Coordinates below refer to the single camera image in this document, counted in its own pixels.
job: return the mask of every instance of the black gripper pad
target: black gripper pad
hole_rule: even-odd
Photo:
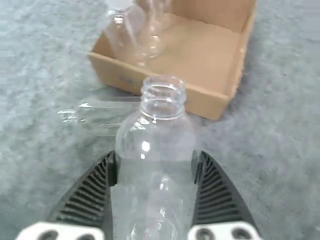
[[[245,221],[257,228],[244,200],[219,164],[202,152],[192,225]]]
[[[48,221],[100,228],[113,239],[110,186],[117,182],[115,152],[101,157],[63,196]]]

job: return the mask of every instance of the glass bottle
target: glass bottle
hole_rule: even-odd
[[[141,92],[139,110],[116,135],[114,233],[119,240],[184,240],[197,191],[192,159],[199,154],[185,112],[185,84],[172,76],[149,77]]]

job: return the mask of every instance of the bottle opening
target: bottle opening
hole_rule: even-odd
[[[141,92],[140,111],[150,118],[172,120],[185,113],[186,87],[177,77],[148,77]]]

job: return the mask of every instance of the clear plastic bottle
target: clear plastic bottle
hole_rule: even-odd
[[[139,111],[124,120],[116,135],[115,238],[185,240],[197,191],[192,159],[199,154],[185,113],[185,84],[172,76],[149,77],[141,92]]]
[[[106,0],[107,13],[104,33],[115,57],[125,63],[145,67],[146,56],[142,29],[146,14],[133,0]]]

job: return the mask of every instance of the gray carpet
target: gray carpet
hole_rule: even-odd
[[[1,240],[45,219],[113,148],[112,138],[84,134],[57,114],[102,87],[86,52],[103,2],[0,3]],[[260,0],[238,94],[219,122],[202,121],[204,150],[230,176],[265,240],[320,239],[319,13],[318,0]]]

